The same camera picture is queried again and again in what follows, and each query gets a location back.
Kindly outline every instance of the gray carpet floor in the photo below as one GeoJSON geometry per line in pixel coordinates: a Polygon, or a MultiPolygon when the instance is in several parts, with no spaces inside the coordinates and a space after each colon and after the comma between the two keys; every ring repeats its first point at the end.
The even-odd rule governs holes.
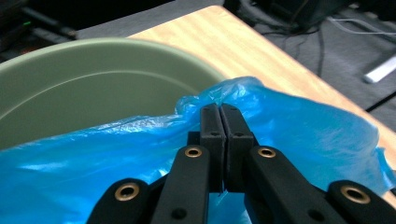
{"type": "MultiPolygon", "coordinates": [[[[195,10],[212,5],[222,5],[222,3],[223,0],[176,0],[147,11],[80,30],[78,37],[125,37],[195,10]]],[[[254,10],[254,8],[249,8],[248,12],[253,12],[254,16],[254,13],[257,12],[254,10]]],[[[396,26],[392,26],[393,24],[372,19],[351,8],[343,8],[339,14],[348,18],[368,21],[372,25],[378,25],[378,28],[386,29],[387,32],[396,32],[396,26]]],[[[359,29],[351,23],[343,25],[353,30],[359,29]]],[[[260,33],[272,32],[266,25],[259,23],[254,26],[254,29],[260,33]]],[[[365,74],[396,53],[395,38],[391,37],[390,40],[387,40],[378,35],[349,34],[335,27],[329,21],[324,21],[319,29],[323,35],[322,46],[319,44],[319,32],[311,35],[266,35],[265,37],[313,73],[320,74],[325,82],[363,109],[396,91],[396,71],[375,84],[363,81],[365,74]],[[321,52],[324,52],[322,63],[320,62],[321,52]]],[[[371,114],[396,132],[396,98],[380,106],[371,114]]]]}

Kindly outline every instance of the green bowl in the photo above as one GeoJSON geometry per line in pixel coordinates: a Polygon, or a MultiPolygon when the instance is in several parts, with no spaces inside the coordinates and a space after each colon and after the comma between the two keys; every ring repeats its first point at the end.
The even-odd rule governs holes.
{"type": "Polygon", "coordinates": [[[0,64],[0,148],[136,115],[225,79],[181,50],[126,38],[79,40],[0,64]]]}

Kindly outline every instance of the wooden table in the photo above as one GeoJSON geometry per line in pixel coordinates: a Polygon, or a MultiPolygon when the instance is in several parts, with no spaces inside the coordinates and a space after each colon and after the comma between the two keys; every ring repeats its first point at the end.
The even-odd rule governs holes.
{"type": "MultiPolygon", "coordinates": [[[[153,27],[130,38],[160,42],[211,64],[228,78],[255,76],[266,87],[348,110],[380,132],[389,165],[396,169],[396,133],[323,82],[281,49],[237,19],[213,6],[153,27]]],[[[385,199],[396,207],[389,192],[385,199]]]]}

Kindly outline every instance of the light wood surface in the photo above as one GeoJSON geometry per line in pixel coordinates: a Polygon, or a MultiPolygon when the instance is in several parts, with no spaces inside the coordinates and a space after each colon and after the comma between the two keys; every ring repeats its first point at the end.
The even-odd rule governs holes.
{"type": "MultiPolygon", "coordinates": [[[[130,38],[183,49],[228,78],[255,76],[266,87],[343,108],[372,122],[380,132],[389,165],[396,169],[396,133],[312,74],[223,7],[213,6],[148,29],[130,38]]],[[[396,199],[385,195],[396,207],[396,199]]]]}

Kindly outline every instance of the blue plastic bag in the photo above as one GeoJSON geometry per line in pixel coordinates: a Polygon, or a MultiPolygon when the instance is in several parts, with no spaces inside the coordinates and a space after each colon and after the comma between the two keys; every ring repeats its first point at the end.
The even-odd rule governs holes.
{"type": "MultiPolygon", "coordinates": [[[[177,102],[174,115],[133,117],[0,152],[0,223],[85,223],[114,182],[152,183],[168,173],[199,110],[238,107],[261,145],[276,147],[315,186],[349,179],[377,194],[396,179],[376,147],[376,127],[344,110],[266,89],[254,77],[226,80],[177,102]]],[[[209,223],[249,223],[242,194],[211,194],[209,223]]]]}

